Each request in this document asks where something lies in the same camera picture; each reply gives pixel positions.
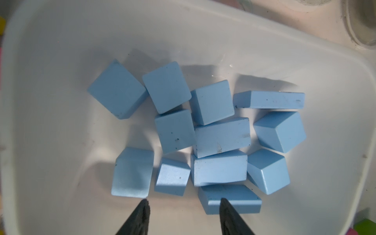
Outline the blue cube cluster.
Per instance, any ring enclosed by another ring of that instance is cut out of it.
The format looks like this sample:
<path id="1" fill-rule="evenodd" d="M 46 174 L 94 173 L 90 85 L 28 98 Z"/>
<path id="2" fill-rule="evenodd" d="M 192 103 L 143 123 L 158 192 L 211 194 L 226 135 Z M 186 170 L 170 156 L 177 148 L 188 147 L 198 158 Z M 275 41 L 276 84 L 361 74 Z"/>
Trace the blue cube cluster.
<path id="1" fill-rule="evenodd" d="M 166 113 L 192 98 L 176 61 L 143 75 L 142 79 L 159 114 Z"/>

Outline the blue long block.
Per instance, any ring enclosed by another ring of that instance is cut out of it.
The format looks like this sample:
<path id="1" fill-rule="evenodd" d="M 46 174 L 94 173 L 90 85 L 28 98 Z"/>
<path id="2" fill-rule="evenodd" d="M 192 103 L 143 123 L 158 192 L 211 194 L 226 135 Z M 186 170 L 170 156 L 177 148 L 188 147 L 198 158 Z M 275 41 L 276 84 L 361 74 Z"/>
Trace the blue long block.
<path id="1" fill-rule="evenodd" d="M 245 185 L 210 185 L 198 189 L 198 197 L 207 215 L 219 214 L 222 198 L 239 214 L 259 213 L 262 200 Z"/>
<path id="2" fill-rule="evenodd" d="M 193 153 L 204 158 L 251 145 L 250 122 L 247 117 L 236 117 L 194 128 L 196 145 Z"/>
<path id="3" fill-rule="evenodd" d="M 244 181 L 248 156 L 240 150 L 198 158 L 191 155 L 192 181 L 195 187 Z"/>

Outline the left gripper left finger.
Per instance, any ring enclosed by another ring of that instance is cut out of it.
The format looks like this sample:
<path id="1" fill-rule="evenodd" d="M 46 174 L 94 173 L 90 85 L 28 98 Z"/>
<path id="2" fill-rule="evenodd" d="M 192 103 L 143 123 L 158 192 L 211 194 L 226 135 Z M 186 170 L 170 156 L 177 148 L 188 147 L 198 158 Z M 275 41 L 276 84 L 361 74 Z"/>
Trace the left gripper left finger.
<path id="1" fill-rule="evenodd" d="M 149 219 L 149 202 L 147 199 L 143 199 L 124 222 L 116 235 L 147 235 Z"/>

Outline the blue cube pair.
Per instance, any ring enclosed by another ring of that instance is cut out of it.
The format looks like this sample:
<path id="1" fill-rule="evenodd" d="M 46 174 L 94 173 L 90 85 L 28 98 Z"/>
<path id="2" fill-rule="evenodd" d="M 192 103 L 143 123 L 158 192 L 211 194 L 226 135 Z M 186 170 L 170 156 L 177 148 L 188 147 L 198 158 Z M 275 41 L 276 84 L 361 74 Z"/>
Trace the blue cube pair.
<path id="1" fill-rule="evenodd" d="M 253 124 L 261 146 L 288 153 L 306 139 L 299 112 L 273 111 Z"/>
<path id="2" fill-rule="evenodd" d="M 271 195 L 290 184 L 283 155 L 260 149 L 248 156 L 248 179 L 263 193 Z"/>

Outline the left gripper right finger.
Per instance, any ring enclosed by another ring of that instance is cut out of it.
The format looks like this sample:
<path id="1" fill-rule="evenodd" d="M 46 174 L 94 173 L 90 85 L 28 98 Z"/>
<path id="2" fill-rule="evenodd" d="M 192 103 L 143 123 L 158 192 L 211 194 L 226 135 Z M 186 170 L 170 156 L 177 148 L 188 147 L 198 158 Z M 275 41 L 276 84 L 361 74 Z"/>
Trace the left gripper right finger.
<path id="1" fill-rule="evenodd" d="M 221 198 L 219 215 L 222 235 L 255 235 L 226 198 Z"/>

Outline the white rectangular dish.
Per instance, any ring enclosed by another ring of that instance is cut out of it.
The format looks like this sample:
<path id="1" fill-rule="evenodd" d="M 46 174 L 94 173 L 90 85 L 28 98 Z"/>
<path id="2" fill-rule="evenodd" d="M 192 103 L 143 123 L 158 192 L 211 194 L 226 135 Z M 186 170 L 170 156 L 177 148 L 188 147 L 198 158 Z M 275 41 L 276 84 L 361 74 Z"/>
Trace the white rectangular dish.
<path id="1" fill-rule="evenodd" d="M 23 1 L 3 38 L 8 235 L 344 235 L 376 150 L 359 52 L 213 1 Z"/>

